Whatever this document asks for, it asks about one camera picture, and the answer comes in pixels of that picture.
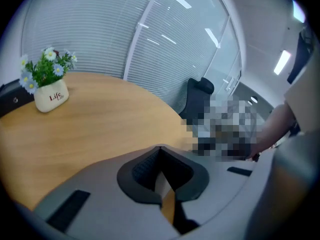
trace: flower pot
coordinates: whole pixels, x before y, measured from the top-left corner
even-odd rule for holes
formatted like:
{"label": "flower pot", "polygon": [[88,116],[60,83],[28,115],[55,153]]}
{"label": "flower pot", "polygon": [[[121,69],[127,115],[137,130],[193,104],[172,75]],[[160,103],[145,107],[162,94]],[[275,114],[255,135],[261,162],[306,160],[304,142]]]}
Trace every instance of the flower pot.
{"label": "flower pot", "polygon": [[40,87],[34,93],[35,106],[43,113],[55,109],[64,103],[68,98],[69,92],[63,79]]}

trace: glass wall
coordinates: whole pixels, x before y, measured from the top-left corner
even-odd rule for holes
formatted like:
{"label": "glass wall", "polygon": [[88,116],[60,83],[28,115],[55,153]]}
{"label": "glass wall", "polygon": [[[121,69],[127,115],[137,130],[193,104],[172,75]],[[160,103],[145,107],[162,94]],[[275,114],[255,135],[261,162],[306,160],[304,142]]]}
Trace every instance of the glass wall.
{"label": "glass wall", "polygon": [[241,68],[221,0],[33,0],[21,52],[37,60],[48,45],[76,51],[78,71],[133,82],[178,113],[189,78],[205,76],[228,95]]}

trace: round table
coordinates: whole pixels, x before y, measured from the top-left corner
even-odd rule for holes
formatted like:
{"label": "round table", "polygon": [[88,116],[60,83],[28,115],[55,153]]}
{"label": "round table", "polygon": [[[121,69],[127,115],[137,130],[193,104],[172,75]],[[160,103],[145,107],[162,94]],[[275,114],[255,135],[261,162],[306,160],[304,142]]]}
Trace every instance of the round table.
{"label": "round table", "polygon": [[97,161],[156,144],[192,149],[192,132],[151,92],[96,73],[70,72],[64,79],[69,99],[61,106],[41,113],[30,102],[0,119],[2,181],[29,209]]}

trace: black rectangular strip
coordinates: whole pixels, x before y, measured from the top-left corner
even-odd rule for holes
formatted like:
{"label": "black rectangular strip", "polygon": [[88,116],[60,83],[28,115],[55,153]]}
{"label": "black rectangular strip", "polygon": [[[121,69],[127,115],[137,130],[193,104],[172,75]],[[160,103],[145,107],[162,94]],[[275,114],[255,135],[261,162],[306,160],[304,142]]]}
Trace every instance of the black rectangular strip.
{"label": "black rectangular strip", "polygon": [[46,222],[55,229],[65,232],[89,196],[89,192],[74,191]]}
{"label": "black rectangular strip", "polygon": [[228,172],[232,172],[235,174],[240,174],[240,175],[244,175],[244,176],[250,176],[252,173],[252,170],[247,170],[247,169],[241,169],[241,168],[237,168],[237,167],[229,167],[227,169]]}

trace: potted plant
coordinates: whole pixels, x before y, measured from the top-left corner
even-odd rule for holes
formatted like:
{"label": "potted plant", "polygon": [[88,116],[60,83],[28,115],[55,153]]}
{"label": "potted plant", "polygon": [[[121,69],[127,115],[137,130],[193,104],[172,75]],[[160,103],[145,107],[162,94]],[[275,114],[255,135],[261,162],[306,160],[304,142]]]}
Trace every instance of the potted plant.
{"label": "potted plant", "polygon": [[53,47],[42,51],[37,64],[28,61],[28,55],[20,59],[21,77],[19,83],[29,94],[34,95],[35,106],[41,112],[49,112],[64,103],[69,92],[63,77],[75,68],[75,53],[65,50],[62,56]]}

